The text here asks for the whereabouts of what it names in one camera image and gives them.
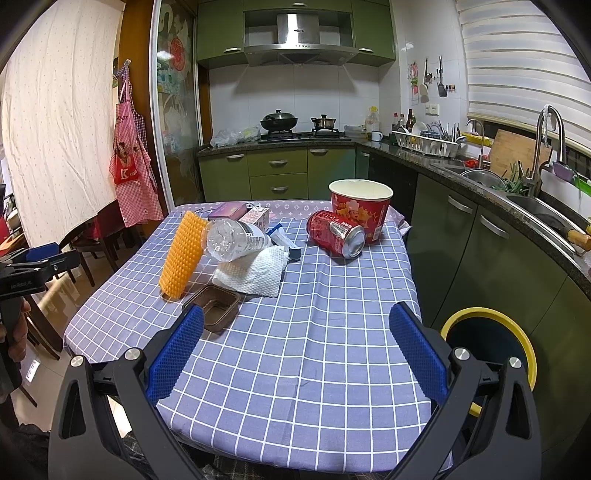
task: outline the pink box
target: pink box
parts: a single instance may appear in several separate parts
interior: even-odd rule
[[[231,218],[232,220],[240,220],[246,213],[245,202],[225,202],[220,205],[212,213],[207,216],[208,220],[216,218]]]
[[[253,207],[240,221],[256,225],[263,232],[266,232],[267,228],[269,228],[269,209],[265,207]]]

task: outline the bottle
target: bottle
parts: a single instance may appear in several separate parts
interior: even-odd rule
[[[408,120],[407,120],[407,130],[410,132],[413,130],[414,124],[417,123],[417,119],[413,117],[413,109],[408,109]]]
[[[368,116],[365,118],[365,130],[369,135],[374,130],[379,130],[378,107],[369,108]]]
[[[220,262],[231,262],[271,246],[271,238],[259,227],[230,218],[211,221],[203,241],[203,248]]]

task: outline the blue gripper pad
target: blue gripper pad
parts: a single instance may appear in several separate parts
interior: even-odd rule
[[[390,310],[390,332],[427,398],[443,405],[447,398],[447,370],[401,303]]]
[[[160,350],[148,371],[146,396],[152,405],[167,398],[203,333],[203,310],[194,305]]]
[[[60,247],[53,243],[42,245],[40,247],[30,248],[25,258],[28,262],[39,262],[46,258],[53,257],[60,252]]]

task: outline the spatula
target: spatula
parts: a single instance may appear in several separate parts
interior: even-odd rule
[[[550,228],[556,230],[573,245],[581,247],[586,252],[591,251],[591,236],[572,230],[548,213],[536,213],[535,216],[542,220]]]
[[[443,84],[443,59],[441,58],[441,55],[439,55],[439,84],[437,84],[437,89],[439,90],[439,96],[441,98],[447,96],[447,90]]]

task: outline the table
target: table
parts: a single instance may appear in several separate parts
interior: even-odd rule
[[[270,205],[303,249],[277,299],[245,297],[221,335],[205,332],[172,394],[158,403],[185,442],[221,455],[326,472],[393,469],[430,417],[388,329],[392,305],[419,314],[410,263],[395,222],[349,263],[308,242],[306,217],[330,202]],[[145,346],[208,283],[204,257],[178,302],[158,278],[184,210],[172,212],[142,248],[80,309],[64,342],[92,362]],[[396,218],[389,212],[388,220]]]

